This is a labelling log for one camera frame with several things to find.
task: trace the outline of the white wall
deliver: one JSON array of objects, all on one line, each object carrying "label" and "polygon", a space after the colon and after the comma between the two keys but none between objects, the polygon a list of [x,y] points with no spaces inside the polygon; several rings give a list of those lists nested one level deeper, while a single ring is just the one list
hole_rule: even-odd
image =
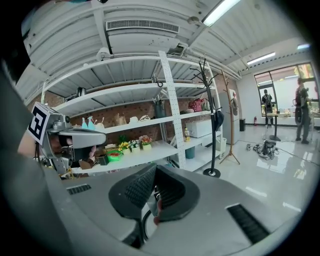
[{"label": "white wall", "polygon": [[[265,124],[265,117],[261,117],[260,96],[254,74],[243,75],[236,84],[241,101],[242,118],[245,118],[247,124],[253,124],[255,117],[258,124]],[[314,122],[316,126],[320,126],[320,118],[315,118]],[[279,125],[296,125],[294,117],[278,118],[277,123]]]}]

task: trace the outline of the metal shelving unit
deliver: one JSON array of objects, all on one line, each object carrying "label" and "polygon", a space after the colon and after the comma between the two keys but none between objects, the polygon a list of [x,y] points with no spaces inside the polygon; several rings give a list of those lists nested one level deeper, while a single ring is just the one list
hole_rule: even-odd
[{"label": "metal shelving unit", "polygon": [[[83,67],[60,78],[45,82],[42,88],[42,99],[44,99],[47,91],[61,95],[64,98],[70,98],[75,95],[78,87],[87,89],[88,94],[71,99],[55,107],[55,110],[70,117],[121,105],[150,102],[157,96],[161,96],[163,100],[170,101],[172,116],[108,127],[100,130],[100,132],[109,134],[138,127],[173,122],[176,147],[164,140],[156,141],[153,142],[151,151],[142,150],[139,154],[124,155],[119,162],[110,162],[105,166],[98,164],[92,169],[82,170],[74,168],[73,172],[107,172],[171,156],[173,156],[172,159],[178,163],[181,169],[188,171],[194,171],[210,162],[212,150],[210,147],[204,146],[212,138],[211,134],[202,138],[191,138],[190,142],[184,142],[183,138],[182,119],[210,114],[210,111],[180,114],[178,99],[194,98],[206,92],[202,84],[192,83],[195,75],[194,71],[190,68],[194,67],[199,67],[199,64],[178,58],[167,58],[165,52],[159,51],[159,56],[119,57],[85,64]],[[205,68],[209,71],[210,78],[212,78],[213,73],[210,67],[207,65]],[[157,83],[151,82],[153,74],[156,75],[159,81],[163,81],[162,87],[159,87]],[[214,80],[211,89],[217,92]],[[216,107],[219,108],[218,93],[215,96],[217,98],[215,100]],[[222,139],[222,126],[217,131],[216,136]],[[186,159],[185,149],[191,147],[196,147],[196,157],[194,159]],[[216,151],[216,156],[221,157],[221,152]]]}]

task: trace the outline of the brick wall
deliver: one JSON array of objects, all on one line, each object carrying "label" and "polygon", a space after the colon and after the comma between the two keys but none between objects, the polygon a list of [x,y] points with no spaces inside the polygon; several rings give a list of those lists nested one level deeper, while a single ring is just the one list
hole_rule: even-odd
[{"label": "brick wall", "polygon": [[[186,110],[188,109],[188,104],[191,100],[190,99],[180,99],[178,100],[179,110]],[[165,113],[169,117],[171,116],[171,108],[170,103],[168,100],[164,101]],[[96,123],[100,123],[104,117],[103,125],[105,128],[116,126],[115,116],[117,114],[124,115],[126,123],[130,122],[131,117],[137,117],[140,119],[143,115],[148,115],[150,118],[155,116],[155,109],[153,102],[143,102],[143,103],[135,103],[129,104],[124,106],[116,106],[107,109],[102,109],[98,111],[93,111],[84,115],[79,115],[76,117],[71,118],[72,125],[81,125],[82,118],[85,118],[86,122],[87,118],[93,116],[93,121],[97,120]],[[186,122],[192,122],[195,120],[203,120],[208,119],[209,116],[201,116],[201,117],[193,117],[193,118],[186,118],[182,120],[182,127],[185,127]],[[168,138],[171,138],[175,135],[174,126],[172,122],[166,122],[166,130]],[[155,125],[148,125],[144,127],[139,127],[130,130],[124,130],[119,132],[113,132],[107,135],[107,141],[109,144],[111,143],[118,143],[119,136],[126,135],[128,140],[134,140],[142,135],[147,135],[151,137],[154,141],[162,140],[161,131],[159,124]]]}]

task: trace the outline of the window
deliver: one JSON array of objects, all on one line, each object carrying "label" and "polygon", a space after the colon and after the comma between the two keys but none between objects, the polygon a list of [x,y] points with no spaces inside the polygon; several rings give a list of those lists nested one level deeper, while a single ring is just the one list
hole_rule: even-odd
[{"label": "window", "polygon": [[266,116],[265,106],[261,101],[265,89],[272,97],[273,112],[289,110],[293,113],[296,108],[293,100],[296,98],[298,78],[302,78],[304,87],[308,89],[308,95],[311,100],[310,108],[314,111],[319,111],[319,93],[310,63],[288,66],[257,74],[254,77],[259,91],[262,117]]},{"label": "window", "polygon": [[299,73],[300,73],[300,76],[301,78],[314,78],[314,72],[312,70],[312,67],[311,65],[308,63],[308,64],[302,64],[302,65],[298,65],[298,68],[299,68]]}]

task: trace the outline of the ceiling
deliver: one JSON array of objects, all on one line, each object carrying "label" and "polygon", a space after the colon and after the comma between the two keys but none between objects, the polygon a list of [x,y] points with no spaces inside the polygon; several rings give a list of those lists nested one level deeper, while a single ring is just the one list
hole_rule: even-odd
[{"label": "ceiling", "polygon": [[[30,24],[24,45],[30,65],[17,83],[27,104],[41,92],[43,81],[54,80],[96,62],[101,47],[114,58],[157,55],[158,50],[198,61],[206,57],[211,68],[241,78],[247,61],[270,52],[293,54],[304,43],[291,22],[269,0],[241,0],[211,28],[201,20],[220,0],[97,0],[84,3],[48,2],[26,19]],[[199,22],[188,22],[197,17]],[[179,26],[170,32],[151,28],[108,30],[106,22],[151,20]]]}]

